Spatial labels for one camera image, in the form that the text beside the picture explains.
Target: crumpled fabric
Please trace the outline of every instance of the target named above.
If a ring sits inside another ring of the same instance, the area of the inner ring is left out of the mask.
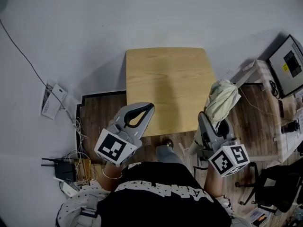
[[[217,128],[218,123],[227,117],[240,97],[238,88],[229,80],[222,79],[212,85],[204,106],[204,113],[214,128]]]

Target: black chair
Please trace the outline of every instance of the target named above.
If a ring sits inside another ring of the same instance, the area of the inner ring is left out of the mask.
[[[235,186],[253,187],[253,190],[246,201],[240,201],[239,204],[246,205],[255,194],[255,202],[253,203],[257,203],[258,208],[272,212],[275,215],[280,215],[281,212],[286,213],[291,208],[302,184],[303,159],[289,166],[273,166],[264,169],[260,175],[255,162],[251,162],[250,166],[255,169],[255,183],[240,185],[236,182]],[[276,181],[274,186],[264,186],[268,178]]]

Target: wrist strap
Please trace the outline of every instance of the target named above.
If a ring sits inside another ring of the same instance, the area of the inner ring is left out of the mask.
[[[122,177],[122,172],[121,172],[121,176],[119,176],[119,177],[116,177],[116,178],[109,177],[109,176],[107,176],[107,175],[104,173],[104,168],[102,169],[102,173],[103,173],[103,175],[104,175],[106,178],[108,178],[108,179],[119,179],[119,178]]]

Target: yellow sticker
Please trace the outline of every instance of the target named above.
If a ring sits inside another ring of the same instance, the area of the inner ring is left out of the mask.
[[[288,66],[287,66],[286,63],[283,65],[283,70],[284,70],[284,71],[288,71]]]

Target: wall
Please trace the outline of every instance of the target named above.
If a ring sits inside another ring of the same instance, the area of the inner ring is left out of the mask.
[[[303,0],[8,0],[0,18],[43,79],[69,92],[74,112],[82,95],[125,89],[128,49],[203,47],[216,77],[229,79],[281,31],[303,43],[302,7]],[[2,29],[0,58],[0,216],[8,226],[53,226],[63,196],[40,158],[73,149],[74,132],[63,112],[56,122],[38,116],[43,87]]]

